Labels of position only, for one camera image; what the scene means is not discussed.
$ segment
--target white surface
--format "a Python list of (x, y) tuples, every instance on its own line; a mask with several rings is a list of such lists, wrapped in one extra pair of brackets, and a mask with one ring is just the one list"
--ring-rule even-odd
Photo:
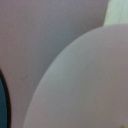
[(75, 40), (42, 78), (23, 128), (120, 128), (128, 124), (128, 26)]
[(52, 60), (81, 34), (101, 26), (108, 0), (0, 0), (0, 68), (22, 128), (29, 102)]

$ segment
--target dark edge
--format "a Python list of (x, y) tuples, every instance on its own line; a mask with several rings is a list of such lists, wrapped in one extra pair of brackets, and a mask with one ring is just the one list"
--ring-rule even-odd
[(9, 96), (9, 91), (8, 87), (5, 81), (5, 78), (3, 76), (2, 71), (0, 70), (0, 79), (3, 83), (5, 95), (6, 95), (6, 104), (7, 104), (7, 128), (11, 128), (11, 103), (10, 103), (10, 96)]

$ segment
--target light gray background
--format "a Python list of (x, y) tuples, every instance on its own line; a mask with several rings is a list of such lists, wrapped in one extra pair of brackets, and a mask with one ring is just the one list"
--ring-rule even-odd
[(1, 0), (0, 67), (22, 128), (32, 95), (53, 59), (81, 34), (102, 26), (108, 0)]

